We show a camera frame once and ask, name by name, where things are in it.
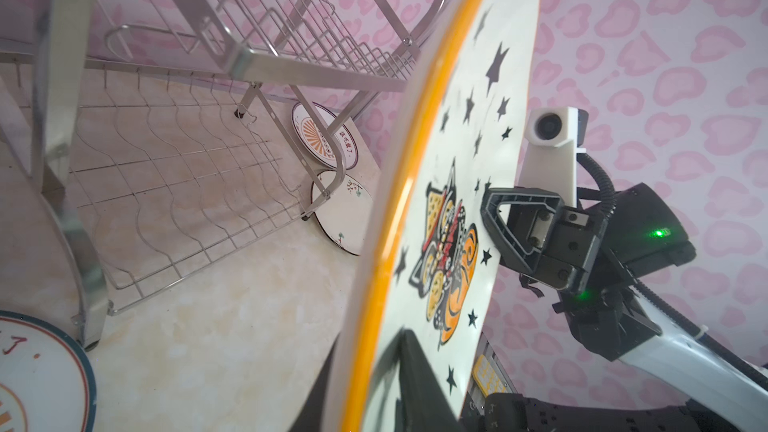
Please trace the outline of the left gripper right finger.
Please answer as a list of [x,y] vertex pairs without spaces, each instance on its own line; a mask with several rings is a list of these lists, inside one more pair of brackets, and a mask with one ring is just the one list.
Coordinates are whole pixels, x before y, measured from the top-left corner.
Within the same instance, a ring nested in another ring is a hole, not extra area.
[[370,375],[363,431],[462,431],[414,331],[402,328]]

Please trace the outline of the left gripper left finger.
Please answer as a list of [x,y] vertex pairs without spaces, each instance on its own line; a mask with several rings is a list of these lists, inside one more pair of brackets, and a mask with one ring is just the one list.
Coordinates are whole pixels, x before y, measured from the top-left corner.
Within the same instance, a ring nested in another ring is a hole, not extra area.
[[334,350],[330,350],[289,432],[319,432]]

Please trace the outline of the halloween cat star plate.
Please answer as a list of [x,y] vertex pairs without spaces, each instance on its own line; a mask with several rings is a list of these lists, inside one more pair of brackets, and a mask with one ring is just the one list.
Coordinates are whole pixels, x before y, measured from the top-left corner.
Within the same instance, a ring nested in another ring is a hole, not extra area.
[[370,375],[415,332],[457,417],[499,253],[484,192],[515,183],[540,0],[452,0],[402,96],[335,346],[324,431],[363,431]]

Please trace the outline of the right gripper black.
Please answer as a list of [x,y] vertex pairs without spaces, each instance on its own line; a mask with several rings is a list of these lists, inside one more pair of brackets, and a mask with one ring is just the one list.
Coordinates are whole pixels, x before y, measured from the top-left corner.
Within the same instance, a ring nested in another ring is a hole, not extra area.
[[[559,194],[540,188],[488,188],[480,216],[500,263],[537,279],[563,207]],[[552,309],[588,351],[617,360],[661,334],[630,287],[646,275],[695,258],[696,249],[672,209],[650,186],[637,184],[616,194],[616,209],[584,290],[560,293]]]

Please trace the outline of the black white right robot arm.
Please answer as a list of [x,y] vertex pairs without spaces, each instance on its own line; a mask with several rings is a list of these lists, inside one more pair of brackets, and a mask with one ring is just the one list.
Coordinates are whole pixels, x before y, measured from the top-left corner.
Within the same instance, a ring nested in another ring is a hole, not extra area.
[[588,351],[652,375],[740,431],[765,430],[766,372],[643,282],[695,258],[675,213],[645,184],[587,196],[582,209],[537,188],[486,190],[480,215],[502,264],[526,287],[557,292],[554,311]]

